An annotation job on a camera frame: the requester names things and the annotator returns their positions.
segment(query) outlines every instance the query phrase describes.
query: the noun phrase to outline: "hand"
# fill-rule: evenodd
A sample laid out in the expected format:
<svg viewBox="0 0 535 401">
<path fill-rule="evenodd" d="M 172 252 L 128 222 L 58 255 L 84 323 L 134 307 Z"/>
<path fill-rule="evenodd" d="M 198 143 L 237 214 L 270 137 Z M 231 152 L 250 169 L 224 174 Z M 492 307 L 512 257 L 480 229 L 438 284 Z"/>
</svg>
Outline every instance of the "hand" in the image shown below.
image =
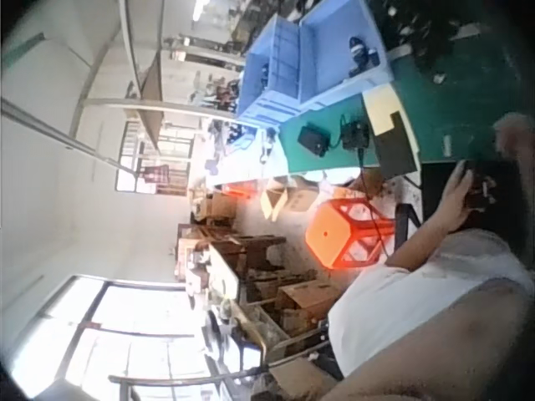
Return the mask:
<svg viewBox="0 0 535 401">
<path fill-rule="evenodd" d="M 463 177 L 465 162 L 457 163 L 456 168 L 442 192 L 442 200 L 435 214 L 430 218 L 430 224 L 445 232 L 458 229 L 468 218 L 471 210 L 465 207 L 465 196 L 474 181 L 472 171 L 468 170 Z"/>
<path fill-rule="evenodd" d="M 524 114 L 507 113 L 495 124 L 496 150 L 507 159 L 516 159 L 521 151 L 533 152 L 535 124 Z"/>
</svg>

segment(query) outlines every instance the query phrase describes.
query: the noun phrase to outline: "railing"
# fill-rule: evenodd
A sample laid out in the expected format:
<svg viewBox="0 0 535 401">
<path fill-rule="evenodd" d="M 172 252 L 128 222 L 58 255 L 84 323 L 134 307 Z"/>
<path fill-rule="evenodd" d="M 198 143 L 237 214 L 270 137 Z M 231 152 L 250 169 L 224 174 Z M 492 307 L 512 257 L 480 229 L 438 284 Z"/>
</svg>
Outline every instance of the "railing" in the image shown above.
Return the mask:
<svg viewBox="0 0 535 401">
<path fill-rule="evenodd" d="M 202 384 L 220 383 L 224 380 L 234 380 L 237 378 L 248 378 L 251 376 L 257 376 L 260 373 L 267 372 L 270 368 L 276 368 L 277 366 L 284 365 L 285 363 L 292 362 L 296 358 L 300 358 L 304 355 L 308 355 L 317 351 L 325 346 L 329 345 L 329 341 L 323 341 L 311 348 L 307 348 L 300 353 L 295 353 L 284 359 L 280 359 L 276 362 L 267 363 L 265 366 L 259 368 L 252 368 L 248 370 L 242 370 L 241 372 L 219 374 L 215 376 L 205 376 L 200 378 L 128 378 L 121 376 L 110 375 L 108 379 L 111 383 L 117 383 L 120 386 L 120 401 L 137 400 L 138 397 L 135 392 L 132 391 L 134 386 L 138 387 L 185 387 L 185 386 L 197 386 Z"/>
</svg>

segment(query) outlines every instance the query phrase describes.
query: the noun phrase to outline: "white shirt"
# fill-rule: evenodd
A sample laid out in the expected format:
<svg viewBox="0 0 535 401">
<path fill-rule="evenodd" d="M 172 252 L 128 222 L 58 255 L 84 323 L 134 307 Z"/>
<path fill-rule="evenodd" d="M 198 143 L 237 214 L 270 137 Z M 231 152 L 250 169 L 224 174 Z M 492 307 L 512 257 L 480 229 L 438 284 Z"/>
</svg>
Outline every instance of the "white shirt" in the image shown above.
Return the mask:
<svg viewBox="0 0 535 401">
<path fill-rule="evenodd" d="M 329 338 L 344 376 L 452 303 L 494 278 L 533 295 L 531 276 L 507 244 L 488 231 L 448 236 L 415 272 L 364 269 L 329 312 Z"/>
</svg>

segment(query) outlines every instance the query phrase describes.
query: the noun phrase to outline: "green workbench mat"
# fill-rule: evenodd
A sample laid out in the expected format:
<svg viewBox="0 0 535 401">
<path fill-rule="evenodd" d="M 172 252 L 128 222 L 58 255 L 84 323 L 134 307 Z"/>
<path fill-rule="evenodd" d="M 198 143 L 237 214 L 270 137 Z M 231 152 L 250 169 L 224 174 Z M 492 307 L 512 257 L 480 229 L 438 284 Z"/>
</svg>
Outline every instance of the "green workbench mat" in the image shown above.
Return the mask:
<svg viewBox="0 0 535 401">
<path fill-rule="evenodd" d="M 392 63 L 398 93 L 420 147 L 420 161 L 496 158 L 492 124 L 508 111 L 522 109 L 520 89 L 514 69 L 499 44 L 477 36 L 457 40 L 453 54 L 439 60 L 433 73 L 423 74 L 411 56 Z M 446 74 L 442 84 L 433 83 L 434 73 Z M 340 117 L 365 118 L 362 96 L 346 99 L 319 111 L 309 111 L 281 125 L 280 140 L 290 173 L 327 170 L 358 165 L 356 154 L 342 149 L 329 150 L 323 158 L 298 143 L 301 128 L 316 126 L 339 137 Z M 444 156 L 443 137 L 451 136 L 451 157 Z M 364 163 L 377 165 L 372 148 Z"/>
<path fill-rule="evenodd" d="M 324 157 L 319 157 L 298 142 L 302 127 L 310 125 L 326 135 L 329 134 L 330 143 L 335 145 L 340 136 L 340 119 L 342 115 L 346 121 L 363 119 L 364 104 L 362 97 L 354 96 L 328 108 L 301 114 L 281 126 L 279 138 L 288 159 L 290 173 L 359 165 L 356 152 L 344 150 L 342 144 L 339 144 L 335 149 L 327 150 Z M 366 152 L 364 162 L 366 165 L 377 165 L 373 144 L 370 145 L 372 150 Z"/>
</svg>

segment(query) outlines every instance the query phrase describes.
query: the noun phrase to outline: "ceiling light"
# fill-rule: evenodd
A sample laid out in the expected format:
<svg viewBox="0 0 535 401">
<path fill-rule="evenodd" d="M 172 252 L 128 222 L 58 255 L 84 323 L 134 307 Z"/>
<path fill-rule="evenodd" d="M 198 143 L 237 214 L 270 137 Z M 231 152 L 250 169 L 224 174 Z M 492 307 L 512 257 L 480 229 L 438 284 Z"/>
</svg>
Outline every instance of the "ceiling light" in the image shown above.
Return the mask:
<svg viewBox="0 0 535 401">
<path fill-rule="evenodd" d="M 193 8 L 193 16 L 191 19 L 193 21 L 198 21 L 202 14 L 202 8 L 205 5 L 205 0 L 196 0 L 195 1 L 195 8 Z"/>
</svg>

